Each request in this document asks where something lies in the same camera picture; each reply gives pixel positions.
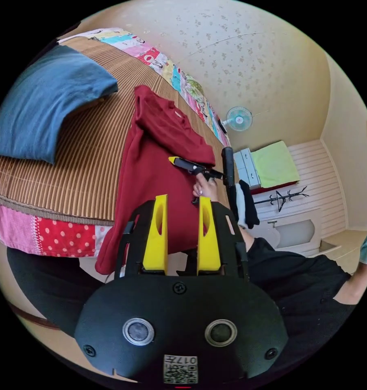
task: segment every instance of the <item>black coat rack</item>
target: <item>black coat rack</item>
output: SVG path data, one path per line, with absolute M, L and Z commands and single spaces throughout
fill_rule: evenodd
M 307 194 L 303 194 L 303 192 L 306 189 L 306 187 L 307 186 L 305 186 L 300 192 L 296 192 L 294 194 L 291 194 L 290 190 L 289 190 L 288 191 L 288 195 L 286 195 L 286 196 L 282 196 L 278 191 L 276 191 L 276 197 L 273 198 L 273 195 L 270 195 L 270 199 L 261 200 L 260 202 L 254 202 L 254 204 L 270 202 L 270 204 L 272 205 L 275 201 L 277 201 L 278 212 L 281 212 L 282 207 L 284 206 L 284 204 L 286 202 L 286 199 L 289 199 L 290 201 L 293 201 L 292 198 L 295 197 L 295 196 L 298 196 L 298 195 L 302 195 L 302 196 L 305 196 L 305 197 L 309 196 Z

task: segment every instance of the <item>electric fan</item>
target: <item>electric fan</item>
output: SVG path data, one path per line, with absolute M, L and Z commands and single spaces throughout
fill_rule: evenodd
M 222 126 L 229 127 L 235 131 L 247 130 L 252 124 L 252 114 L 244 107 L 233 107 L 227 113 L 227 119 Z

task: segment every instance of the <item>hand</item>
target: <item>hand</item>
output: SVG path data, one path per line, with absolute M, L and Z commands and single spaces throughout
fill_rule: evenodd
M 205 196 L 211 199 L 211 202 L 218 202 L 217 198 L 217 184 L 214 179 L 207 181 L 202 173 L 197 176 L 197 182 L 194 184 L 193 195 L 199 198 Z

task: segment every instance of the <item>striped mat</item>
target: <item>striped mat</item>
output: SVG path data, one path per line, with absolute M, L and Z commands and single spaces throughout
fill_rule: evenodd
M 222 171 L 223 145 L 179 93 L 152 68 L 111 45 L 92 39 L 77 37 L 63 44 L 103 66 L 117 79 L 119 92 L 64 121 L 55 166 L 0 156 L 0 204 L 42 218 L 112 225 L 119 167 L 134 112 L 133 89 L 141 84 L 174 101 L 188 116 L 193 130 L 213 147 L 215 168 Z M 220 202 L 228 206 L 224 187 L 218 187 Z

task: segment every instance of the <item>white cabinet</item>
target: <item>white cabinet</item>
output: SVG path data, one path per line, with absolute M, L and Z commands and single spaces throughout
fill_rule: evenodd
M 263 237 L 276 251 L 315 255 L 321 242 L 321 209 L 261 221 L 249 233 Z
M 233 154 L 233 158 L 236 163 L 239 180 L 246 182 L 252 189 L 260 187 L 261 180 L 255 169 L 250 150 L 247 148 L 236 152 Z

